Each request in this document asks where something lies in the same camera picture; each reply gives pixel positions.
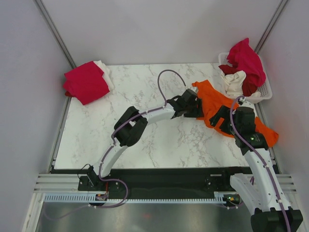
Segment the crumpled white t shirt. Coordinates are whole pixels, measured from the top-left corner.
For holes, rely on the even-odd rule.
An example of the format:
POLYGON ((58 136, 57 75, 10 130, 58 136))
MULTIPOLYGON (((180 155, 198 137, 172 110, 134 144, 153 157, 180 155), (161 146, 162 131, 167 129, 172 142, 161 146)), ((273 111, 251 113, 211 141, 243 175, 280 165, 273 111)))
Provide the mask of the crumpled white t shirt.
POLYGON ((221 71, 220 77, 223 80, 225 95, 231 98, 244 95, 242 90, 243 82, 246 79, 246 73, 244 71, 238 71, 234 74, 224 74, 221 71))

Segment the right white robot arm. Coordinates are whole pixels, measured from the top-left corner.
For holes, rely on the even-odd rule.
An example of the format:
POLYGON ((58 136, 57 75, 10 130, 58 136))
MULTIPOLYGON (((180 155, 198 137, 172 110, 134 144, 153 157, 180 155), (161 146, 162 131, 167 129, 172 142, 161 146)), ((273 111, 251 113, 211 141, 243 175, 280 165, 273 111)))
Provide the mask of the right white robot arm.
POLYGON ((227 174, 221 178, 222 187, 236 190, 242 198, 251 214, 254 232, 297 231, 303 222, 302 213, 292 208, 280 186, 267 141, 256 130, 254 110, 246 106, 233 110, 223 105, 210 118, 210 125, 215 127, 220 119, 220 131, 235 138, 254 178, 249 181, 242 173, 227 174))

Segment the folded white t shirt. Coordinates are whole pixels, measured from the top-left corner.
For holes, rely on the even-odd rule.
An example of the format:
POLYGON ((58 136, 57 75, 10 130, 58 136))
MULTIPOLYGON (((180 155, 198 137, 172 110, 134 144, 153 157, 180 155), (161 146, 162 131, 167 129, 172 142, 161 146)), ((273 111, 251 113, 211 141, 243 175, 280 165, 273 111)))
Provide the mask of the folded white t shirt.
POLYGON ((112 83, 112 81, 110 79, 111 70, 104 63, 102 63, 101 60, 94 61, 94 63, 103 71, 102 78, 104 79, 104 81, 108 85, 109 91, 113 91, 115 89, 115 87, 114 87, 114 84, 112 83))

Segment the aluminium frame rail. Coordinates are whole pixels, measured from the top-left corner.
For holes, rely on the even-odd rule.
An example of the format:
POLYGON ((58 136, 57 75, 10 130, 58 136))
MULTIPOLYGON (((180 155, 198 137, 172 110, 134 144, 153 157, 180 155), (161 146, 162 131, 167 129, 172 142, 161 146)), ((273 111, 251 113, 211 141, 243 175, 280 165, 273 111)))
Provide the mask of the aluminium frame rail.
POLYGON ((75 174, 39 174, 35 193, 72 193, 78 191, 79 178, 75 174))

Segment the dark red t shirt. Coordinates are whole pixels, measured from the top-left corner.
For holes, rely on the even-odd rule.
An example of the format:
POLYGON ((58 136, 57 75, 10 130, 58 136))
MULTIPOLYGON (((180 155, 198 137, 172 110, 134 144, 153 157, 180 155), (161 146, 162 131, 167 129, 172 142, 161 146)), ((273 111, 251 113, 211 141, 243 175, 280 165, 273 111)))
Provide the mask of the dark red t shirt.
MULTIPOLYGON (((219 68, 221 71, 224 72, 224 74, 234 74, 239 71, 236 68, 231 67, 229 65, 220 65, 219 68)), ((254 83, 255 79, 256 79, 255 74, 246 73, 246 79, 243 82, 242 86, 242 90, 245 97, 252 96, 257 91, 258 86, 256 85, 256 83, 254 83)))

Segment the crumpled magenta t shirt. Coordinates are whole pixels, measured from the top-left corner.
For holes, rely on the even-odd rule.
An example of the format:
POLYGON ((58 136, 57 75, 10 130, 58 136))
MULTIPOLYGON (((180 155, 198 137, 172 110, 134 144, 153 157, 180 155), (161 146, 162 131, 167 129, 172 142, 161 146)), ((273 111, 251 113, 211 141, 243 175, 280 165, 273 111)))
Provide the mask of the crumpled magenta t shirt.
POLYGON ((228 62, 239 71, 244 71, 249 78, 248 82, 261 87, 266 81, 260 57, 250 47, 249 38, 235 44, 227 56, 228 62))

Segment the white plastic basket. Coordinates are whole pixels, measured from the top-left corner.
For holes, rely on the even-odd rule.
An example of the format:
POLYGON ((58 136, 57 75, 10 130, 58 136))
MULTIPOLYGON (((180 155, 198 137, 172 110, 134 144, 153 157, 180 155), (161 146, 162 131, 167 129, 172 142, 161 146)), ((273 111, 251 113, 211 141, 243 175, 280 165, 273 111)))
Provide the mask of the white plastic basket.
MULTIPOLYGON (((229 65, 232 67, 232 65, 228 62, 227 56, 228 56, 228 52, 222 52, 218 55, 218 61, 219 61, 219 65, 229 65)), ((263 100, 269 100, 272 98, 273 94, 272 94, 272 90, 271 90, 271 86, 269 83, 269 79, 267 76, 267 72, 266 69, 264 67, 264 63, 262 58, 260 57, 261 63, 262 63, 262 67, 263 67, 263 71, 266 75, 266 81, 263 83, 263 85, 261 87, 257 88, 257 91, 260 92, 260 96, 250 96, 250 97, 246 97, 246 100, 249 101, 250 103, 256 104, 259 103, 263 100)), ((234 96, 230 96, 226 94, 225 88, 224 88, 224 81, 222 78, 219 78, 220 80, 218 81, 218 85, 219 85, 219 91, 221 91, 226 97, 229 97, 231 99, 234 99, 234 96)))

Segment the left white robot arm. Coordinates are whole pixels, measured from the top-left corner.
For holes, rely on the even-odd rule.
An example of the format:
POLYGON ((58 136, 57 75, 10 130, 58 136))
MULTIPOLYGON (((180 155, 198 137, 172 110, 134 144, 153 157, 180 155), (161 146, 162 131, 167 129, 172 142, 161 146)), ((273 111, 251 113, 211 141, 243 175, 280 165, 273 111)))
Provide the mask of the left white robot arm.
POLYGON ((106 185, 106 176, 112 167, 129 147, 135 145, 142 137, 147 126, 163 120, 177 117, 203 117, 202 99, 197 93, 187 89, 182 95, 166 100, 163 106, 140 111, 134 106, 129 107, 114 126, 111 135, 112 145, 99 161, 87 170, 89 185, 101 190, 106 185))

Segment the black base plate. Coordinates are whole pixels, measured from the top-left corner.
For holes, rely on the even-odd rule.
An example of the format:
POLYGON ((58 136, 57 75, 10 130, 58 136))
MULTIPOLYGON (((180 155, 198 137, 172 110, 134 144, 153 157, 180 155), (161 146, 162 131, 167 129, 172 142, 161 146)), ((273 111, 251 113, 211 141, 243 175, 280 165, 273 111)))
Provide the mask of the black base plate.
POLYGON ((251 174, 249 167, 113 169, 96 185, 86 175, 80 177, 79 191, 107 191, 127 197, 212 197, 215 192, 233 192, 230 177, 251 174))

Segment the folded magenta t shirt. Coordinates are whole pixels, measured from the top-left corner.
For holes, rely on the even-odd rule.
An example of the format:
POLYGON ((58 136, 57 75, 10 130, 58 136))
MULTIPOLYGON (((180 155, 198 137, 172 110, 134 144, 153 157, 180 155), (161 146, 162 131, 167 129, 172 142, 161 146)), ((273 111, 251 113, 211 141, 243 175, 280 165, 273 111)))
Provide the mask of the folded magenta t shirt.
POLYGON ((95 62, 90 61, 64 74, 63 84, 65 95, 76 98, 87 105, 111 91, 111 87, 104 79, 105 72, 95 62))

